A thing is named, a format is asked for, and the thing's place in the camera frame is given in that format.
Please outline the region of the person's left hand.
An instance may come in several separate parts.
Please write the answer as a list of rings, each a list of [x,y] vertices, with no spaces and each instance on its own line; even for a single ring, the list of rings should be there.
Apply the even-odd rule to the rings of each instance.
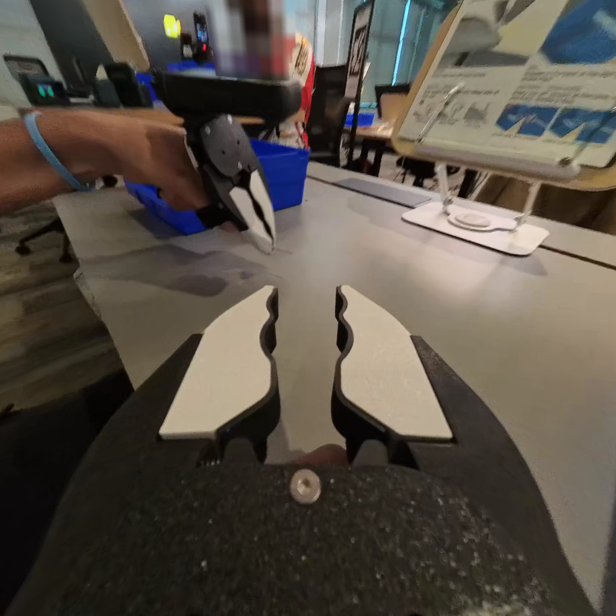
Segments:
[[[78,179],[121,175],[124,180],[158,188],[174,209],[196,211],[209,204],[200,174],[179,127],[109,113],[79,115]]]

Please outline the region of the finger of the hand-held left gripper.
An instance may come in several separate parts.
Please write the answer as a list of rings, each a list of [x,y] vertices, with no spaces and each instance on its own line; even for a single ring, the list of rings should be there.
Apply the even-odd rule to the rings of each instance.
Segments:
[[[249,208],[250,218],[248,219],[249,229],[261,244],[277,243],[277,228],[270,195],[266,182],[259,170],[254,170],[250,175],[248,188],[251,207]]]
[[[230,197],[245,223],[248,235],[255,247],[265,254],[273,252],[273,235],[266,223],[263,213],[258,213],[258,204],[255,204],[250,193],[241,187],[234,187],[230,191]]]

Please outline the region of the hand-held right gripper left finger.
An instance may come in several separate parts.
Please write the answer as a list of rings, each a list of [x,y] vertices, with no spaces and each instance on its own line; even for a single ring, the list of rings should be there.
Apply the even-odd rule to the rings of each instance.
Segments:
[[[277,319],[278,289],[265,285],[206,327],[159,428],[161,439],[211,441],[220,452],[244,439],[265,461],[281,416]]]

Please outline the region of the black device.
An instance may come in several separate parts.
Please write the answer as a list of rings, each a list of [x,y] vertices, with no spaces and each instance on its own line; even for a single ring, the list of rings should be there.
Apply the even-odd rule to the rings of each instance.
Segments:
[[[93,85],[94,101],[108,108],[153,108],[147,85],[137,78],[135,70],[126,63],[100,65]]]

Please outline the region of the person's dark trousers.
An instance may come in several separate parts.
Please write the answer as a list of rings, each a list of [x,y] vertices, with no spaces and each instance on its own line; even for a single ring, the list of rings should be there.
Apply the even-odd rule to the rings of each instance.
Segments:
[[[66,484],[133,392],[120,370],[50,402],[1,411],[1,615],[27,578]]]

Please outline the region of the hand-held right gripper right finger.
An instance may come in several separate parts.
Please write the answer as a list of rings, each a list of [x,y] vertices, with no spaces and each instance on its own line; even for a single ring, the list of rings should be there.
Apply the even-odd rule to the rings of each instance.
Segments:
[[[409,330],[347,284],[336,288],[335,318],[331,419],[349,461],[371,442],[387,462],[410,466],[411,445],[455,444]]]

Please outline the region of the blue plastic bin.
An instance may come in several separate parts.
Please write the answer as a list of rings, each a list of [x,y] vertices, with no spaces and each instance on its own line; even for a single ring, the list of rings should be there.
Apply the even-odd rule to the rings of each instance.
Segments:
[[[273,211],[302,204],[310,151],[258,139],[250,139],[250,143],[264,170]],[[194,235],[208,229],[196,212],[171,208],[158,197],[156,187],[129,181],[124,186],[146,210],[176,232]]]

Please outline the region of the white document stand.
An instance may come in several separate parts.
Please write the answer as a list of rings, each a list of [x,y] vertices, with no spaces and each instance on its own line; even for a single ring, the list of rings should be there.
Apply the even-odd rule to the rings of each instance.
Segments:
[[[484,146],[478,149],[467,145],[454,147],[428,141],[426,136],[420,136],[414,146],[415,153],[435,159],[439,199],[411,209],[402,215],[402,220],[508,256],[530,256],[549,235],[542,227],[528,223],[542,184],[547,180],[570,180],[581,172],[579,153],[531,157],[527,153],[505,153]],[[450,192],[446,171],[446,164],[456,160],[469,167],[508,172],[524,178],[528,193],[522,212],[515,218],[508,218],[457,204]]]

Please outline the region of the black office chair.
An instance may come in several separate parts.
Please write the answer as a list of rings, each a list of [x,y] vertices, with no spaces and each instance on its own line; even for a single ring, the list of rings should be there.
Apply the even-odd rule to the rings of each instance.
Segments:
[[[311,112],[305,128],[312,161],[342,166],[341,143],[351,103],[345,95],[346,81],[346,64],[315,69]]]

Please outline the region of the tan fabric cover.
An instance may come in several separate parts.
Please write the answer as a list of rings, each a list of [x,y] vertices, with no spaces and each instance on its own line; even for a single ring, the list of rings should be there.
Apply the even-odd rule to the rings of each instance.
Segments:
[[[474,200],[522,211],[527,193],[526,182],[491,174],[474,196]],[[535,198],[533,214],[540,218],[615,235],[615,189],[585,192],[543,185]]]

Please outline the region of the wooden instruction board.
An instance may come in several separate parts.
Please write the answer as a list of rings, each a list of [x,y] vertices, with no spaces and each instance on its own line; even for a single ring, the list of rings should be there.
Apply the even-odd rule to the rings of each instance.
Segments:
[[[556,183],[615,172],[615,1],[460,1],[396,149]]]

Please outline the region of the blue wristband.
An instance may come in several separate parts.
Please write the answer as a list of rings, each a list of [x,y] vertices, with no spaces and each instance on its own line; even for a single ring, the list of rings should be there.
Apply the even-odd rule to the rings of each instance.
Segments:
[[[30,112],[23,116],[22,121],[25,125],[27,133],[33,141],[35,147],[40,152],[51,168],[56,172],[58,177],[63,180],[71,189],[81,193],[92,193],[96,190],[96,182],[82,183],[79,181],[58,159],[54,151],[49,147],[46,140],[43,138],[37,118],[39,112]]]

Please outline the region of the black banner sign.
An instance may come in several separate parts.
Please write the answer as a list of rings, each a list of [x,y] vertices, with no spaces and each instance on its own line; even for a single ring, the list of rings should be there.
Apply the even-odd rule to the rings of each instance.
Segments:
[[[364,1],[354,10],[344,92],[344,97],[348,100],[359,100],[361,96],[373,8],[374,1]]]

